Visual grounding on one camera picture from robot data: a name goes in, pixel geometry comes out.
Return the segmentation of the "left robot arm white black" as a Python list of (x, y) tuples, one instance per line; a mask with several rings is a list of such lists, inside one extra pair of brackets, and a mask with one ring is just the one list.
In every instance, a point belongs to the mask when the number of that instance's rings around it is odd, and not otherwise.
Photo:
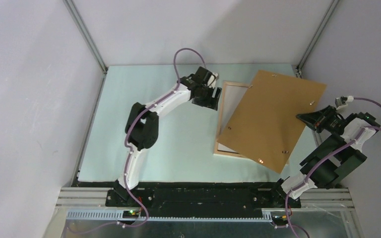
[(128, 149), (125, 167), (114, 185), (120, 203), (129, 207), (137, 200), (137, 193), (132, 189), (139, 183), (140, 170), (148, 150), (159, 137), (160, 119), (186, 102), (218, 110), (222, 92), (222, 88), (216, 86), (218, 79), (218, 73), (200, 66), (195, 73), (179, 78), (159, 98), (146, 104), (133, 104), (125, 127), (125, 147)]

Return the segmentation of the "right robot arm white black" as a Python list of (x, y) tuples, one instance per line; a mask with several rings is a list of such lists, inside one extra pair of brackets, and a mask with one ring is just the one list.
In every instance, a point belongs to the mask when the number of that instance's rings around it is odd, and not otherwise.
[(274, 207), (282, 207), (289, 197), (298, 199), (312, 188), (334, 188), (366, 161), (362, 147), (380, 127), (369, 113), (352, 113), (344, 118), (333, 106), (296, 117), (312, 131), (330, 135), (300, 163), (296, 175), (276, 183), (268, 195)]

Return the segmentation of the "brown backing board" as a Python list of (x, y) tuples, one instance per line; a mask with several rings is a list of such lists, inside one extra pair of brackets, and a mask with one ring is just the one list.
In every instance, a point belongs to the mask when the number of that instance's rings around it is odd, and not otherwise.
[(260, 70), (218, 137), (218, 142), (274, 172), (281, 173), (326, 85)]

